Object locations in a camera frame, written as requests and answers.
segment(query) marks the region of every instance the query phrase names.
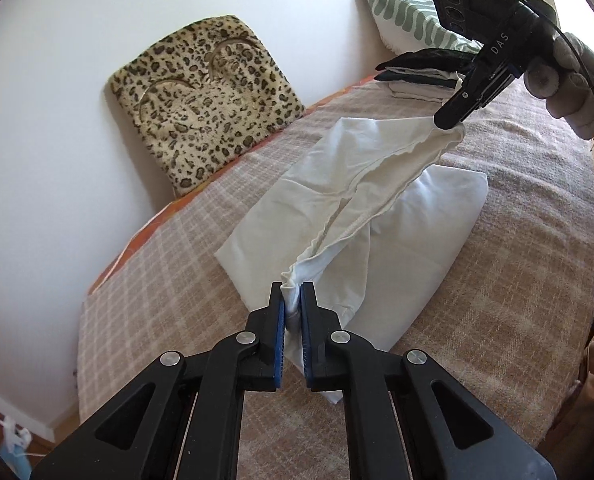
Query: leopard print cushion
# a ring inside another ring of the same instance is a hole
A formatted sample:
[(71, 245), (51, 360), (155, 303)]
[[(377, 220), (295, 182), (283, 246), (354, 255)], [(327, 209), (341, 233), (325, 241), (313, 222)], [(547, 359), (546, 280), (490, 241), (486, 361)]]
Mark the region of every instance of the leopard print cushion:
[(109, 84), (179, 196), (304, 110), (235, 16), (187, 25), (115, 72)]

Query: gray glove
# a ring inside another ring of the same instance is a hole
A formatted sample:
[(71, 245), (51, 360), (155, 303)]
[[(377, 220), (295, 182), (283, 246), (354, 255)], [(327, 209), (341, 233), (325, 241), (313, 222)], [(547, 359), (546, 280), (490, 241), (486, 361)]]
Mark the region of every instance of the gray glove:
[[(594, 84), (594, 52), (570, 33), (566, 36), (580, 54)], [(557, 70), (536, 60), (524, 73), (526, 89), (538, 99), (546, 99), (546, 109), (556, 119), (564, 117), (578, 137), (594, 137), (594, 96), (580, 63), (561, 36), (555, 38), (553, 54), (559, 65), (571, 72), (560, 77)]]

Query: plaid blanket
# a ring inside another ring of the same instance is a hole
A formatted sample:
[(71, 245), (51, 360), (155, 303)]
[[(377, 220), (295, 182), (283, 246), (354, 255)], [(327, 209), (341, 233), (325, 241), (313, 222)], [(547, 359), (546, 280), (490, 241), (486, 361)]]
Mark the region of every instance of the plaid blanket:
[[(375, 83), (291, 124), (209, 184), (84, 303), (81, 419), (162, 352), (209, 350), (248, 311), (214, 252), (340, 117), (426, 116), (437, 105)], [(487, 203), (452, 269), (392, 349), (422, 348), (529, 443), (575, 377), (594, 312), (594, 168), (586, 142), (521, 82), (466, 121), (442, 164), (483, 171)], [(286, 363), (276, 394), (247, 394), (239, 478), (347, 478), (343, 407)]]

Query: white wall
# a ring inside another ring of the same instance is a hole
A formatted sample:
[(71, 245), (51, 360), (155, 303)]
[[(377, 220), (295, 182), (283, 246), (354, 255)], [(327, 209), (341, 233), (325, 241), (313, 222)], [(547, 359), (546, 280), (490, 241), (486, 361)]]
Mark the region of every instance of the white wall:
[(0, 410), (46, 438), (76, 399), (86, 289), (171, 199), (106, 79), (167, 33), (226, 13), (307, 105), (389, 56), (364, 0), (0, 3)]

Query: white cloth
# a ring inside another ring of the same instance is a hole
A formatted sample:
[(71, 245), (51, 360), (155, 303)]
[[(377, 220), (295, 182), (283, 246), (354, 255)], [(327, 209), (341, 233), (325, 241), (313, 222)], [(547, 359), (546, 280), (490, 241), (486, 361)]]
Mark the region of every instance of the white cloth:
[(448, 101), (456, 91), (462, 87), (462, 80), (458, 78), (455, 88), (440, 85), (411, 83), (409, 81), (379, 81), (379, 86), (389, 91), (393, 97), (402, 99), (419, 99), (434, 103)]
[(302, 366), (303, 282), (315, 283), (319, 305), (335, 311), (342, 327), (380, 349), (419, 315), (488, 192), (483, 173), (424, 171), (463, 136), (462, 124), (443, 131), (432, 118), (340, 119), (219, 248), (248, 310), (266, 306), (271, 283), (283, 283), (285, 355), (293, 363)]
[(387, 66), (384, 70), (390, 70), (397, 74), (403, 75), (425, 75), (435, 79), (445, 79), (447, 81), (457, 81), (461, 79), (456, 72), (446, 72), (446, 70), (439, 70), (437, 68), (404, 68), (401, 66)]

